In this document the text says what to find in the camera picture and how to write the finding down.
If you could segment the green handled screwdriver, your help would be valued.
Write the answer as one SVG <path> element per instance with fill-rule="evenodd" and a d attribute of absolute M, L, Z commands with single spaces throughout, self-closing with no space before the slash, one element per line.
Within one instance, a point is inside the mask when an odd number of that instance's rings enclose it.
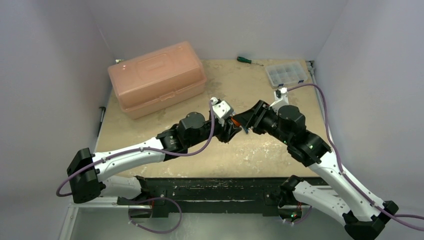
<path fill-rule="evenodd" d="M 252 61 L 252 60 L 250 60 L 250 59 L 248 59 L 248 58 L 245 58 L 245 57 L 242 57 L 242 56 L 237 56 L 237 58 L 236 58 L 236 60 L 238 61 L 238 62 L 240 62 L 240 63 L 245 63 L 245 64 L 254 64 L 254 65 L 259 65 L 259 66 L 264 66 L 263 64 L 261 64 L 261 63 L 258 63 L 258 62 L 254 62 L 254 61 Z"/>

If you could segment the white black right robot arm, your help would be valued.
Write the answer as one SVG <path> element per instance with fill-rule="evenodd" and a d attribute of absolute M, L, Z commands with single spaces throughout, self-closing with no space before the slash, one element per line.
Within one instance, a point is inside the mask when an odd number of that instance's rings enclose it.
<path fill-rule="evenodd" d="M 254 133 L 269 134 L 287 146 L 289 155 L 319 175 L 336 192 L 328 194 L 296 175 L 290 176 L 281 186 L 279 207 L 294 202 L 310 205 L 337 220 L 354 240 L 375 240 L 399 207 L 393 201 L 384 201 L 362 184 L 362 196 L 343 175 L 337 155 L 318 135 L 307 130 L 306 117 L 294 105 L 279 109 L 260 100 L 251 109 L 236 114 L 233 119 Z"/>

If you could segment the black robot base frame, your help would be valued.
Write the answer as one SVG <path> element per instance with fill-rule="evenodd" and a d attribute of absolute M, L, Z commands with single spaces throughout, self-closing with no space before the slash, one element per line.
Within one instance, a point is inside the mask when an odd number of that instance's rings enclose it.
<path fill-rule="evenodd" d="M 141 194 L 131 200 L 118 197 L 119 206 L 145 206 L 135 218 L 166 218 L 170 213 L 261 214 L 297 220 L 308 207 L 295 199 L 281 204 L 280 186 L 287 177 L 141 178 Z"/>

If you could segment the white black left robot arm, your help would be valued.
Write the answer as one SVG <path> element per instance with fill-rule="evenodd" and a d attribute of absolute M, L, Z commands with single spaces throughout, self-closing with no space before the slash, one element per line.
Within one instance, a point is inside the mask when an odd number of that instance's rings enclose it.
<path fill-rule="evenodd" d="M 78 150 L 66 172 L 73 202 L 89 202 L 112 189 L 112 178 L 123 171 L 178 157 L 199 154 L 212 138 L 228 143 L 243 129 L 231 117 L 220 123 L 211 114 L 209 119 L 190 112 L 171 128 L 142 143 L 109 152 L 91 152 L 88 147 Z"/>

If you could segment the pink translucent plastic toolbox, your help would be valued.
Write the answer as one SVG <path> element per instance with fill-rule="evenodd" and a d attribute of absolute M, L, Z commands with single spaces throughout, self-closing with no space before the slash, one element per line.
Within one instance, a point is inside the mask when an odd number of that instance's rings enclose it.
<path fill-rule="evenodd" d="M 131 119 L 152 114 L 204 92 L 207 77 L 189 42 L 109 66 L 115 96 Z"/>

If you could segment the clear plastic organizer box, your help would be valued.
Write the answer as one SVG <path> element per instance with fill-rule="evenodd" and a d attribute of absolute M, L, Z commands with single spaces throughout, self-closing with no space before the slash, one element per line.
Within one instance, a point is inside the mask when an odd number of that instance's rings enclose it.
<path fill-rule="evenodd" d="M 265 71 L 272 88 L 301 84 L 309 78 L 299 61 L 269 65 Z"/>

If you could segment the orange black padlock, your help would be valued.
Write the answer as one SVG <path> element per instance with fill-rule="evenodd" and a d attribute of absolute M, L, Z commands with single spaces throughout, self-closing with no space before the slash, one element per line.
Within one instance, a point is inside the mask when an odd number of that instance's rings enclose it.
<path fill-rule="evenodd" d="M 241 127 L 242 125 L 238 122 L 238 121 L 236 121 L 234 118 L 232 118 L 231 119 L 231 121 L 233 122 L 233 124 L 236 126 L 236 127 Z"/>

